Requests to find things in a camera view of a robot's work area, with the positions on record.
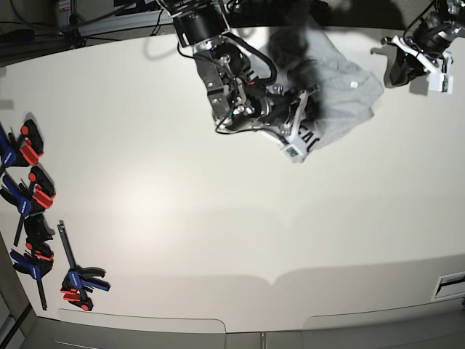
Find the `white label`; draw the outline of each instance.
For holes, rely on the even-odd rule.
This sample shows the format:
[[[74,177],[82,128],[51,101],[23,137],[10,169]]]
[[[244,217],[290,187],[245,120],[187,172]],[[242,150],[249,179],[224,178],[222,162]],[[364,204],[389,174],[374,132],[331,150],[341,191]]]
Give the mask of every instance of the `white label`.
[[[71,10],[71,0],[60,0],[58,3],[58,9],[60,12]]]

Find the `white table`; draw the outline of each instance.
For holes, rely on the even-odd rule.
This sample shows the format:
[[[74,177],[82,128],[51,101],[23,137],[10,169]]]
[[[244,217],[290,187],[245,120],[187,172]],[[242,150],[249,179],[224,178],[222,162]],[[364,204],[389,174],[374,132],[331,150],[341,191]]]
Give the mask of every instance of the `white table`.
[[[383,34],[329,35],[382,79],[387,59],[369,52]],[[266,37],[256,29],[249,42]],[[36,117],[57,189],[47,222],[57,233],[64,220],[78,264],[111,283],[92,294],[93,313],[301,329],[312,316],[428,303],[440,275],[465,269],[465,41],[452,50],[452,96],[387,90],[372,121],[302,165],[266,137],[214,133],[175,36],[9,66],[0,100],[13,109],[0,104],[0,120],[18,131]],[[8,247],[18,218],[0,201]],[[47,312],[20,279],[37,315],[58,318],[77,308],[60,294],[69,267],[58,234],[50,246]]]

